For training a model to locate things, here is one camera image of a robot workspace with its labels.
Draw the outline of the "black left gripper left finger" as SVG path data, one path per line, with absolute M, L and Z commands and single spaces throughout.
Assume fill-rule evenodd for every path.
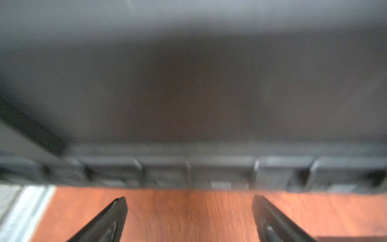
M 128 213 L 125 197 L 113 200 L 72 236 L 70 242 L 119 242 Z

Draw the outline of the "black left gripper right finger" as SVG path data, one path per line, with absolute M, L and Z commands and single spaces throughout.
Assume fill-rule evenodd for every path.
M 261 242 L 315 241 L 264 196 L 254 195 L 252 213 Z

